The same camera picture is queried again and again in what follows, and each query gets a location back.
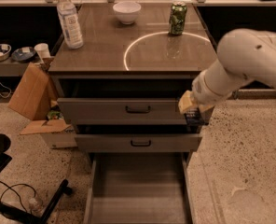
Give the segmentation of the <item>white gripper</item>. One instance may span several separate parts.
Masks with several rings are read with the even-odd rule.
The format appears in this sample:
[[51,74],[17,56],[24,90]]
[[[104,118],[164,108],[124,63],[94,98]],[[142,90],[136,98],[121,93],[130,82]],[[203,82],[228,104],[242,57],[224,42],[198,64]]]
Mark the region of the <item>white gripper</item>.
[[181,114],[185,114],[189,109],[196,108],[198,103],[199,111],[205,113],[227,98],[228,92],[219,79],[205,70],[193,80],[192,91],[186,91],[179,99],[178,108]]

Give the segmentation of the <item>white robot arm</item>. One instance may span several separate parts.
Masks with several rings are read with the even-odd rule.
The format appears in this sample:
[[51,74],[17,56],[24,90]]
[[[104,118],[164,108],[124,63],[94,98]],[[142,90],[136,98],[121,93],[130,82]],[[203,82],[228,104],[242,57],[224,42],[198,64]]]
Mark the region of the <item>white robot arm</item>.
[[194,108],[204,112],[255,80],[276,90],[276,33],[232,30],[220,39],[216,55],[180,98],[182,114]]

